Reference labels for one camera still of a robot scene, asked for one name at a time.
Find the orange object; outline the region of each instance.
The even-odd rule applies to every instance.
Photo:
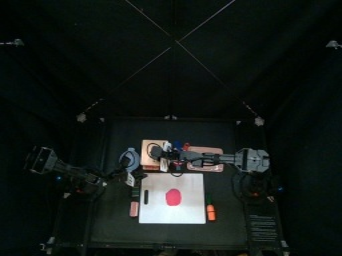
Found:
[[[212,204],[207,205],[207,214],[208,214],[208,220],[210,221],[216,220],[215,208],[214,208]]]

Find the white paper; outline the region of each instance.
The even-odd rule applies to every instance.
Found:
[[[171,189],[179,190],[182,194],[178,206],[170,206],[166,201],[166,193]],[[170,173],[148,173],[148,177],[142,180],[139,223],[204,224],[204,210],[202,173],[184,173],[180,177]]]

